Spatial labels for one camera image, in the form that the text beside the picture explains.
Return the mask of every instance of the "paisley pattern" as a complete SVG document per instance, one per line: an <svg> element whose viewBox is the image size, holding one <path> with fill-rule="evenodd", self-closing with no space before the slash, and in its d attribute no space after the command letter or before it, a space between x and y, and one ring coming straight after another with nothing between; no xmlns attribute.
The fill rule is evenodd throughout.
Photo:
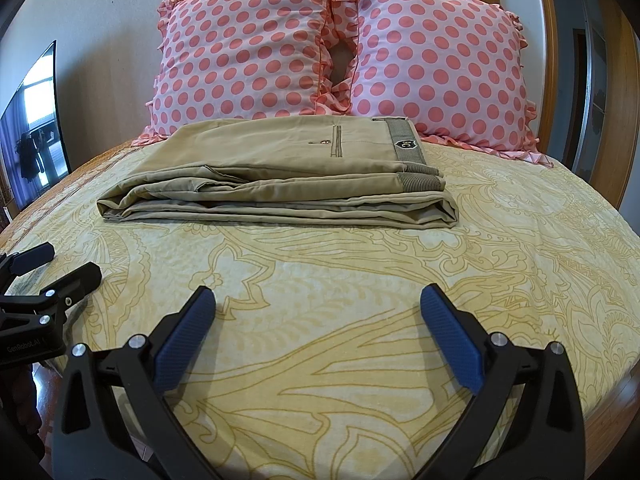
<svg viewBox="0 0 640 480"><path fill-rule="evenodd" d="M95 198L155 149L76 172L0 240L56 248L14 294L100 265L102 286L66 326L94 350L148 333L197 286L214 290L214 325L168 399L229 478L411 478L469 398L420 318L431 282L489 332L562 341L587 416L638 359L640 238L560 164L425 145L460 206L452 229L105 222Z"/></svg>

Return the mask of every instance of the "pillowcase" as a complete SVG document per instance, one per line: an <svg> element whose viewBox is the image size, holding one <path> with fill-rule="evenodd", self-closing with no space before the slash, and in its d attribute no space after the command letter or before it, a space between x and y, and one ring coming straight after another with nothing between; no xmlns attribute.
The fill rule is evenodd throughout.
<svg viewBox="0 0 640 480"><path fill-rule="evenodd" d="M330 0L163 0L162 62L134 146L218 118L335 114Z"/></svg>
<svg viewBox="0 0 640 480"><path fill-rule="evenodd" d="M536 105L527 99L520 65L527 43L514 14L480 0L335 7L354 16L340 34L355 58L334 89L348 114L406 116L429 142L550 164L529 127Z"/></svg>

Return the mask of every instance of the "beige trousers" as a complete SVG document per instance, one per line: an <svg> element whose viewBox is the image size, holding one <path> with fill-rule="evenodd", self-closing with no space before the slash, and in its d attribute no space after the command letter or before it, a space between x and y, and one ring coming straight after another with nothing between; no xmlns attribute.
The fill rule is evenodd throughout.
<svg viewBox="0 0 640 480"><path fill-rule="evenodd" d="M109 220L448 227L456 203L410 121L294 116L188 124L98 200Z"/></svg>

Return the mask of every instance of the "logo patch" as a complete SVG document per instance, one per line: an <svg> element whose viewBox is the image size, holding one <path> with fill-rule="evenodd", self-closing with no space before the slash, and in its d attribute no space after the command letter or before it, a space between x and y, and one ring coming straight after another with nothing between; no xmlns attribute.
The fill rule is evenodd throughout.
<svg viewBox="0 0 640 480"><path fill-rule="evenodd" d="M403 150L412 150L416 147L415 140L398 140L398 142L396 142L396 146Z"/></svg>

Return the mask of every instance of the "bolt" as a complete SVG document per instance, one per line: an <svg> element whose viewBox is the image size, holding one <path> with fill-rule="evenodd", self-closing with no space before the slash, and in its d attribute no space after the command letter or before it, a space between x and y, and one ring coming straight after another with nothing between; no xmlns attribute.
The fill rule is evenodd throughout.
<svg viewBox="0 0 640 480"><path fill-rule="evenodd" d="M562 355L564 353L564 346L558 341L553 341L551 343L551 351L556 355Z"/></svg>
<svg viewBox="0 0 640 480"><path fill-rule="evenodd" d="M509 339L502 332L494 332L491 334L491 342L496 346L505 346Z"/></svg>
<svg viewBox="0 0 640 480"><path fill-rule="evenodd" d="M142 348L146 342L146 337L142 334L136 334L129 339L129 346L131 348Z"/></svg>
<svg viewBox="0 0 640 480"><path fill-rule="evenodd" d="M71 353L76 357L80 357L81 355L84 355L85 352L86 352L86 346L82 343L78 343L71 350Z"/></svg>

